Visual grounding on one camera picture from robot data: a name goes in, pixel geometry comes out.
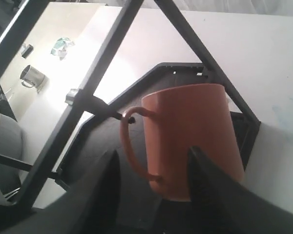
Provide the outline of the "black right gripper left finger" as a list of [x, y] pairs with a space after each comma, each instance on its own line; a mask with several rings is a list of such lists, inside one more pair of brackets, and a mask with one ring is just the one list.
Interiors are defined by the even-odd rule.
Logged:
[[107, 151], [63, 196], [44, 209], [0, 203], [0, 234], [104, 234], [120, 200], [120, 159]]

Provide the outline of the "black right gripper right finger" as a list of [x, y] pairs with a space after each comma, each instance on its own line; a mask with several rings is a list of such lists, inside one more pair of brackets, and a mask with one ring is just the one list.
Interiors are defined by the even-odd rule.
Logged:
[[190, 147], [188, 189], [202, 234], [293, 234], [293, 214], [234, 181], [197, 146]]

